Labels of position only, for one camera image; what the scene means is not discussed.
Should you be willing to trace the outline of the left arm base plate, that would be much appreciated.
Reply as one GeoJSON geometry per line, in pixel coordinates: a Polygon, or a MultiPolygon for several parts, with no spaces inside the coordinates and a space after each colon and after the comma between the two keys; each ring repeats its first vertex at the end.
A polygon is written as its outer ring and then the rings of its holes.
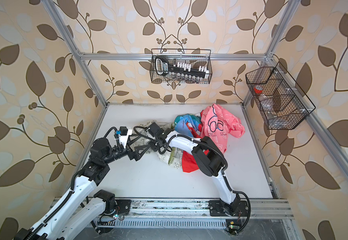
{"type": "Polygon", "coordinates": [[[105,211],[100,216],[115,217],[116,215],[128,215],[131,210],[131,200],[115,199],[105,202],[105,211]]]}

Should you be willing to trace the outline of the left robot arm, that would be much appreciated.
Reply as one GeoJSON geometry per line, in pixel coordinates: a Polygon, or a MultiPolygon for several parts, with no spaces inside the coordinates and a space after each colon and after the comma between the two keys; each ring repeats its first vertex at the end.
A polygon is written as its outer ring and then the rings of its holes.
{"type": "Polygon", "coordinates": [[[127,127],[114,131],[116,145],[111,146],[106,136],[93,142],[88,162],[77,171],[71,180],[70,188],[61,199],[33,227],[20,229],[16,240],[73,240],[87,225],[95,227],[94,222],[101,214],[114,216],[120,209],[113,193],[98,191],[92,199],[89,194],[108,174],[109,164],[125,156],[130,160],[140,160],[151,147],[159,147],[162,129],[155,123],[145,127],[148,135],[138,132],[139,127],[127,127]]]}

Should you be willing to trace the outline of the white green patterned cloth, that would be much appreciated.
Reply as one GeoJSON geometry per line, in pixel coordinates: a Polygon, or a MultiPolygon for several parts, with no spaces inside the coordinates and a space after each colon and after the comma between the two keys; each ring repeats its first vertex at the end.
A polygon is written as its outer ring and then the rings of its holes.
{"type": "MultiPolygon", "coordinates": [[[[132,137],[143,137],[149,140],[153,140],[153,137],[147,132],[147,128],[150,124],[153,122],[157,123],[162,129],[173,129],[174,125],[172,124],[165,124],[165,123],[158,123],[156,121],[150,121],[146,124],[139,125],[133,128],[133,134],[132,137]]],[[[175,169],[181,169],[182,168],[182,155],[183,150],[176,148],[176,147],[170,147],[167,143],[165,148],[160,148],[159,150],[153,150],[151,153],[146,154],[153,154],[156,155],[159,160],[168,166],[175,168],[175,169]]]]}

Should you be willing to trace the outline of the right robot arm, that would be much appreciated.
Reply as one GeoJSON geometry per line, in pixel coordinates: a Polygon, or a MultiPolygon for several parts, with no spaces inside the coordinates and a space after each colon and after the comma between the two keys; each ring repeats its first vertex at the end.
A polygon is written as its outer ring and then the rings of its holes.
{"type": "Polygon", "coordinates": [[[192,155],[199,170],[213,179],[219,193],[219,201],[209,205],[210,213],[237,218],[236,222],[226,227],[230,235],[240,234],[247,226],[251,216],[248,195],[230,186],[225,172],[228,168],[227,160],[211,138],[189,137],[173,129],[163,130],[156,123],[151,123],[148,127],[135,126],[128,138],[128,145],[136,151],[136,160],[149,149],[163,155],[176,148],[192,155]],[[147,140],[147,143],[134,147],[139,139],[147,140]]]}

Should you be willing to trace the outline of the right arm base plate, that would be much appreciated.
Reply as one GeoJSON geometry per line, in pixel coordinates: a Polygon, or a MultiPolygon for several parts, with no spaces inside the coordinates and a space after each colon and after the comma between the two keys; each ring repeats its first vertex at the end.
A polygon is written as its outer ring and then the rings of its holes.
{"type": "Polygon", "coordinates": [[[226,204],[222,200],[212,200],[208,202],[208,208],[212,217],[247,217],[251,213],[251,208],[247,201],[238,200],[231,204],[226,204]]]}

